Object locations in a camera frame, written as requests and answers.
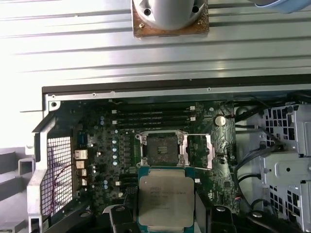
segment metal bracket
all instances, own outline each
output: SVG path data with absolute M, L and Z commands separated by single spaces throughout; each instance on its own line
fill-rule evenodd
M 276 152 L 261 158 L 261 177 L 272 186 L 289 186 L 311 180 L 311 158 L 299 158 L 298 153 Z
M 35 172 L 27 185 L 27 210 L 28 210 L 28 221 L 29 221 L 29 232 L 32 232 L 32 219 L 38 220 L 39 222 L 39 233 L 43 232 L 43 219 L 42 219 L 42 208 L 41 208 L 41 183 L 48 170 L 48 133 L 55 126 L 56 119 L 54 116 L 46 117 L 36 127 L 34 132 L 38 132 L 39 145 L 36 153 L 39 155 L 39 162 L 35 165 Z

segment screw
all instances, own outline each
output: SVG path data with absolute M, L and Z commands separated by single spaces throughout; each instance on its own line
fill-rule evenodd
M 254 212 L 252 214 L 254 217 L 262 217 L 262 214 L 261 213 L 258 213 L 258 212 Z
M 225 208 L 222 207 L 222 206 L 218 206 L 218 207 L 216 207 L 216 210 L 219 211 L 219 212 L 224 212 Z

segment cpu socket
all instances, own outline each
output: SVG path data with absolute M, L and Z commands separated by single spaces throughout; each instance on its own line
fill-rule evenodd
M 188 137 L 205 136 L 207 140 L 207 167 L 212 169 L 215 157 L 209 134 L 188 134 L 181 130 L 144 131 L 136 134 L 140 141 L 141 166 L 190 166 Z

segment red wire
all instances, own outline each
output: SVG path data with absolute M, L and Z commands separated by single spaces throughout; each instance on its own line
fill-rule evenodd
M 53 180 L 53 183 L 52 183 L 52 199 L 51 199 L 51 203 L 50 203 L 50 209 L 49 209 L 49 215 L 52 213 L 53 211 L 53 208 L 54 208 L 54 196 L 55 196 L 55 187 L 56 187 L 56 181 L 58 179 L 58 177 L 66 170 L 66 168 L 70 167 L 70 166 L 74 166 L 74 164 L 70 164 L 70 165 L 67 165 L 65 166 L 58 174 L 57 176 L 55 177 L 55 179 Z

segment motherboard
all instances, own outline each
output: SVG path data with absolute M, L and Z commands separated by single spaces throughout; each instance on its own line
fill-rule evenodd
M 98 215 L 123 204 L 144 167 L 193 168 L 214 204 L 233 208 L 236 165 L 233 105 L 220 101 L 86 105 L 76 130 L 78 186 Z

